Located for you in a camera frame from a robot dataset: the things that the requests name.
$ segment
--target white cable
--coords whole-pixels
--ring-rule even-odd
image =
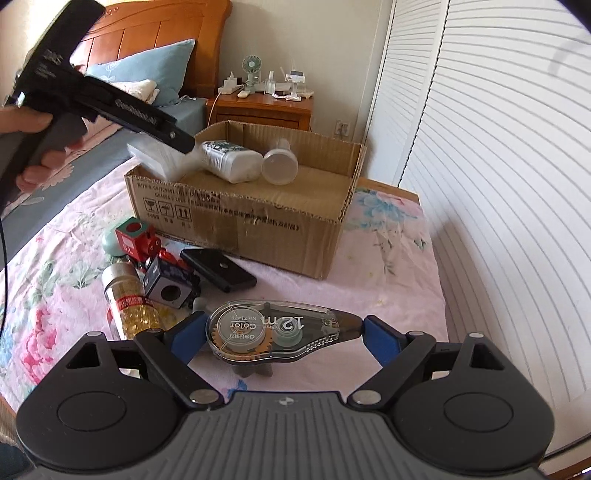
[[[244,88],[244,85],[239,85],[239,89],[236,90],[236,92],[239,92],[241,89]],[[222,93],[218,93],[216,99],[213,101],[213,105],[212,105],[212,111],[209,112],[209,119],[207,120],[207,126],[209,127],[209,124],[212,122],[212,115],[213,115],[213,109],[216,107],[216,103],[217,103],[217,99],[220,98],[220,95]]]

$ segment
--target pink flower print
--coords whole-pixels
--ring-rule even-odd
[[[35,385],[51,370],[54,362],[52,350],[56,345],[57,329],[49,317],[46,306],[38,307],[35,325],[22,342],[21,362]]]

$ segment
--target wooden nightstand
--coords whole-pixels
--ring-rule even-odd
[[[215,99],[207,101],[207,119]],[[274,125],[276,127],[308,130],[314,100],[302,99],[301,102],[277,100],[271,95],[251,93],[246,98],[238,98],[238,92],[220,95],[213,110],[210,125],[224,120],[246,122],[249,124]]]

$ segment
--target white wall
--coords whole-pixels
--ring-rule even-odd
[[[222,41],[220,76],[243,75],[242,60],[262,58],[264,77],[292,64],[315,92],[312,129],[355,129],[381,0],[235,0]]]
[[[392,0],[383,0],[389,5]],[[113,4],[115,0],[102,0]],[[0,95],[12,86],[14,71],[65,0],[13,0],[0,14]],[[332,135],[335,123],[350,123],[352,136],[371,62],[382,0],[234,0],[222,41],[220,78],[243,74],[249,54],[263,60],[263,74],[292,62],[313,89],[312,128]],[[376,39],[381,53],[384,32]],[[374,80],[368,82],[373,91]]]

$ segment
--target clear bottle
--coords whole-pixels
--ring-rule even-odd
[[[133,265],[110,265],[103,272],[101,280],[116,329],[113,331],[114,337],[131,340],[143,330],[162,328],[158,310],[144,296],[144,286]]]
[[[273,95],[275,93],[275,72],[271,70],[269,72],[269,78],[267,79],[267,84],[265,85],[265,93],[268,95]]]

